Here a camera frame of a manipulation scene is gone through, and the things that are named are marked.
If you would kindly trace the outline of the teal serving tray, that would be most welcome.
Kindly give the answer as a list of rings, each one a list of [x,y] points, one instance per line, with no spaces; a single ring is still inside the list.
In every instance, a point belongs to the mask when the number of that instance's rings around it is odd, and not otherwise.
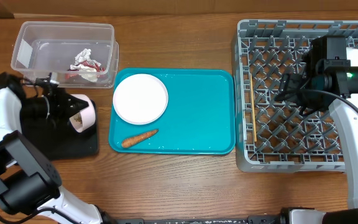
[[[234,80],[224,70],[185,68],[125,68],[115,84],[138,73],[153,75],[168,90],[168,106],[156,121],[129,124],[111,113],[109,145],[117,152],[146,154],[224,155],[236,143]],[[123,140],[148,131],[158,133],[135,146]]]

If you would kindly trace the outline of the red snack wrapper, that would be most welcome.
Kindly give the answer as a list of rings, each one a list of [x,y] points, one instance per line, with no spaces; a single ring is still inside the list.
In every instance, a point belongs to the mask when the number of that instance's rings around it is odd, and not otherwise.
[[[95,61],[95,60],[91,60],[89,63],[83,62],[81,64],[89,66],[89,67],[94,67],[94,68],[97,69],[98,72],[105,71],[105,69],[101,66],[101,64],[99,62]],[[72,77],[77,77],[77,76],[79,76],[78,73],[66,73],[65,74],[65,79],[68,80],[68,79],[70,79]]]

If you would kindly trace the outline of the white plate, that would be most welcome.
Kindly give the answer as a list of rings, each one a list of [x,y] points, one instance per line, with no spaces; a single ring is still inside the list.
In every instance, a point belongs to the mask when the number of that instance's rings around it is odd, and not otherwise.
[[[168,90],[163,82],[149,74],[138,73],[121,81],[114,90],[113,108],[129,124],[149,124],[167,109]]]

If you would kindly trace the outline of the large white bowl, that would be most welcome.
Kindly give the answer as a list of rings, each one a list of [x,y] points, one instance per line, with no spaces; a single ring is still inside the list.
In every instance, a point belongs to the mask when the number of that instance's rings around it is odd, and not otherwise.
[[[352,67],[358,67],[358,49],[346,48],[347,59],[350,61]]]

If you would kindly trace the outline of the wooden chopstick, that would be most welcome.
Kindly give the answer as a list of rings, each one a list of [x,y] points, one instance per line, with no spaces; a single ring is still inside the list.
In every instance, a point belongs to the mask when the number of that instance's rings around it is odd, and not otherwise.
[[[254,89],[253,89],[253,78],[252,78],[251,73],[249,73],[249,81],[250,81],[250,103],[251,103],[251,107],[252,107],[253,138],[254,138],[254,142],[257,142],[256,120],[255,120],[255,104],[254,104]]]

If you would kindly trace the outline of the clear plastic bin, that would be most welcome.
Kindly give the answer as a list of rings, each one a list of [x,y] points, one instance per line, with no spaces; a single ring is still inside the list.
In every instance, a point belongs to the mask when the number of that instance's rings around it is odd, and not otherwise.
[[[91,49],[90,59],[105,69],[96,83],[80,76],[65,79],[75,57]],[[111,24],[84,22],[41,22],[22,24],[14,46],[11,68],[29,80],[48,78],[63,88],[111,88],[119,61],[119,45]]]

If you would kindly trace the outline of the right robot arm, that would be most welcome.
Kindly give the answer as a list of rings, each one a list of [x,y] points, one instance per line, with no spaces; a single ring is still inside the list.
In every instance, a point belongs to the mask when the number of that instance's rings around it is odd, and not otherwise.
[[[348,208],[321,212],[313,208],[284,208],[278,223],[358,224],[358,49],[347,46],[341,35],[325,35],[311,41],[303,57],[305,74],[282,75],[275,101],[289,101],[300,115],[328,111],[337,129],[344,157]]]

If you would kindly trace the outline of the foil ball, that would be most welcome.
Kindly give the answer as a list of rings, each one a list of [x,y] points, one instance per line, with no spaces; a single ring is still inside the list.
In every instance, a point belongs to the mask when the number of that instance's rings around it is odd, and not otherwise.
[[[90,59],[91,55],[91,49],[84,49],[82,50],[76,57],[75,57],[75,65],[81,64],[83,62],[89,63],[91,61]]]

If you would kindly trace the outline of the black tray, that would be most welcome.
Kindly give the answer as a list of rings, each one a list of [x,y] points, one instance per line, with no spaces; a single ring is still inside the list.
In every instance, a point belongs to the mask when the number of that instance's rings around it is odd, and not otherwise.
[[[69,119],[45,118],[21,122],[22,134],[49,160],[79,159],[99,152],[98,126],[78,133]]]

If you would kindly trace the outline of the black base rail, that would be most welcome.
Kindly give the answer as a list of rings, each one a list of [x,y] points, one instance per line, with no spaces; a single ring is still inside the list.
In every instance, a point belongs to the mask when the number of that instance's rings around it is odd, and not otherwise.
[[[212,219],[166,219],[144,220],[142,218],[116,219],[117,224],[280,224],[278,215],[251,215],[247,218]]]

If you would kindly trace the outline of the grey dishwasher rack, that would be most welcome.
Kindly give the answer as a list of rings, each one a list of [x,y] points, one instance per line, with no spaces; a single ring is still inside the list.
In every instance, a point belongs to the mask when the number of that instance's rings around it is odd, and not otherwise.
[[[345,165],[336,127],[326,112],[306,117],[276,102],[284,73],[303,73],[311,41],[342,35],[358,49],[358,21],[263,20],[238,22],[232,40],[236,96],[236,164],[244,172],[337,171]],[[257,142],[253,138],[249,73],[253,78]]]

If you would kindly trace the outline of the white tissue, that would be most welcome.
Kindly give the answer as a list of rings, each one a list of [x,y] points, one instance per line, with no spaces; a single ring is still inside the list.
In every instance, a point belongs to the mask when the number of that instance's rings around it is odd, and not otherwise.
[[[98,71],[94,67],[89,67],[83,64],[70,65],[70,70],[73,72],[78,72],[80,77],[90,82],[96,83],[98,81],[98,77],[96,74]]]

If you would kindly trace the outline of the orange carrot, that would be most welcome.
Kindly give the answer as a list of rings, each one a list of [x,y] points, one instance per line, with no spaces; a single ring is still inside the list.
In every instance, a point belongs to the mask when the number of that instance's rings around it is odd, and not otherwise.
[[[138,144],[142,141],[145,141],[148,138],[151,138],[152,136],[154,136],[157,133],[158,133],[158,129],[154,129],[154,130],[148,131],[146,133],[142,133],[142,134],[139,134],[136,136],[129,137],[129,138],[123,140],[123,142],[121,143],[121,146],[123,148],[129,148],[129,147],[135,146],[136,144]]]

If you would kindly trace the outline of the pink bowl with food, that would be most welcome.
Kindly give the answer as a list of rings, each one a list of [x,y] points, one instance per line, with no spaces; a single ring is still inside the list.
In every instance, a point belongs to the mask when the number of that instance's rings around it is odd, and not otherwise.
[[[70,117],[71,125],[78,133],[82,133],[96,122],[96,111],[92,101],[86,95],[72,94],[72,96],[88,103],[85,109],[80,110],[77,114]]]

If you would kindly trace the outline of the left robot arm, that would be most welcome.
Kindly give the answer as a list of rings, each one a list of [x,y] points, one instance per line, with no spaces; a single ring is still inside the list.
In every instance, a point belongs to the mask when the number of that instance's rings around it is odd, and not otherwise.
[[[98,206],[86,203],[62,185],[50,160],[22,133],[22,121],[32,118],[63,123],[78,134],[94,126],[94,102],[86,95],[71,95],[50,77],[30,81],[0,74],[0,209],[24,214],[20,223],[36,216],[57,223],[114,223]],[[0,222],[8,220],[0,215]]]

